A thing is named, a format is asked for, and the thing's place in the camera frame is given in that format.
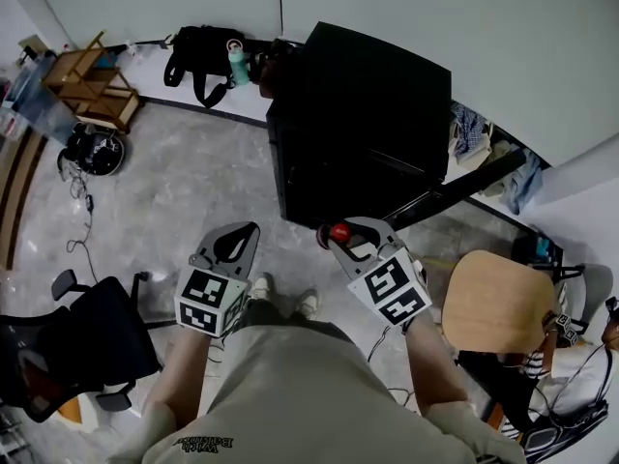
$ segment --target white sneaker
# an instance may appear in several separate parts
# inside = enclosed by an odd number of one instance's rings
[[[275,285],[271,274],[259,274],[250,290],[250,299],[262,299],[271,301],[275,295]]]
[[[319,298],[314,289],[310,289],[301,294],[296,312],[303,314],[306,319],[313,320],[318,312]]]

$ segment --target black bag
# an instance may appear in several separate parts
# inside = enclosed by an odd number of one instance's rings
[[[163,82],[175,88],[181,83],[185,71],[193,73],[193,92],[206,108],[212,108],[234,87],[232,69],[228,61],[227,43],[238,40],[245,47],[245,37],[234,29],[213,26],[187,26],[181,28],[172,40],[174,51],[165,66]],[[208,98],[204,98],[206,75],[223,75],[225,84],[218,84]]]

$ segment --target beige t-shirt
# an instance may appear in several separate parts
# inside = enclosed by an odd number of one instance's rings
[[[225,350],[229,374],[205,416],[175,431],[169,408],[152,404],[108,464],[525,462],[465,402],[425,419],[398,405],[348,342],[249,327]]]

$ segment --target gray floor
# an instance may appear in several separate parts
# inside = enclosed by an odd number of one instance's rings
[[[343,271],[329,252],[318,247],[313,232],[280,218],[265,130],[147,104],[128,140],[131,153],[122,171],[88,183],[95,201],[89,247],[99,278],[117,276],[129,289],[134,273],[151,274],[139,300],[144,318],[173,314],[178,269],[208,229],[253,220],[261,237],[252,274],[273,273],[279,292],[288,298],[317,288],[322,294],[318,319],[339,325],[368,353],[384,326],[347,291]],[[59,149],[50,142],[44,151],[22,218],[15,269],[0,275],[2,314],[27,316],[53,310],[57,304],[49,286],[65,269],[72,268],[80,281],[93,283],[83,249],[65,251],[68,239],[83,237],[87,214],[83,202],[70,197],[69,183],[63,184],[57,175]],[[460,203],[405,229],[401,237],[412,252],[431,258],[426,261],[430,292],[440,306],[451,263],[479,248],[509,255],[517,233],[509,223]],[[153,334],[162,358],[173,330]],[[371,365],[388,387],[411,388],[403,338],[396,330],[388,333]],[[219,369],[213,363],[207,369],[202,411],[221,383]],[[133,392],[137,410],[154,379],[141,381]],[[475,399],[476,390],[469,383]],[[395,397],[401,400],[400,393]],[[414,400],[408,407],[414,410]],[[131,413],[123,413],[93,434],[80,434],[56,421],[41,425],[26,421],[24,433],[40,462],[102,462],[137,422]]]

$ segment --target tan seat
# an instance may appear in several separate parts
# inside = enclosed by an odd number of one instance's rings
[[[545,339],[542,322],[553,306],[548,275],[477,250],[454,269],[443,306],[443,330],[459,350],[531,353]]]

